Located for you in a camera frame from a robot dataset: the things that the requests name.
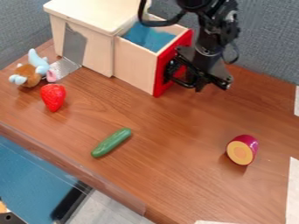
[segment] strawberry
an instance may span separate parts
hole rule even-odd
[[[59,84],[48,84],[40,89],[40,95],[49,110],[56,112],[66,98],[66,89]]]

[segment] box opening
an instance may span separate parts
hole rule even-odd
[[[155,28],[146,27],[136,22],[123,36],[124,39],[142,46],[153,53],[159,52],[169,44],[176,35],[166,31],[159,31]]]

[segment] blue plush toy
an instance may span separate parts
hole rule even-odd
[[[9,78],[10,82],[17,85],[32,88],[38,85],[43,77],[49,82],[55,82],[56,76],[50,70],[47,57],[40,58],[34,49],[28,52],[29,64],[17,64],[17,69]]]

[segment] white box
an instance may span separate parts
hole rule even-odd
[[[68,23],[87,39],[83,66],[111,77],[115,36],[124,34],[137,20],[139,3],[140,0],[52,0],[46,3],[44,10],[50,14],[55,52],[62,56]]]
[[[155,28],[176,37],[152,52],[121,37],[137,21],[140,0],[52,0],[50,14],[55,52],[62,56],[66,23],[87,38],[83,66],[115,77],[159,96],[172,82],[163,83],[163,70],[175,56],[176,46],[190,46],[193,32],[181,25]],[[162,20],[145,13],[147,19]]]

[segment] cable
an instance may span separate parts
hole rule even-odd
[[[185,10],[181,10],[175,17],[166,20],[166,21],[149,21],[143,20],[143,12],[146,5],[147,0],[141,0],[138,10],[138,18],[142,25],[144,26],[151,26],[151,27],[158,27],[158,26],[170,26],[177,24],[179,20],[186,14]]]
[[[232,65],[234,62],[236,62],[240,57],[240,50],[239,47],[236,45],[236,43],[231,42],[231,46],[233,47],[233,50],[237,53],[236,57],[230,61],[226,60],[226,57],[224,56],[223,52],[221,53],[221,58],[227,65]]]

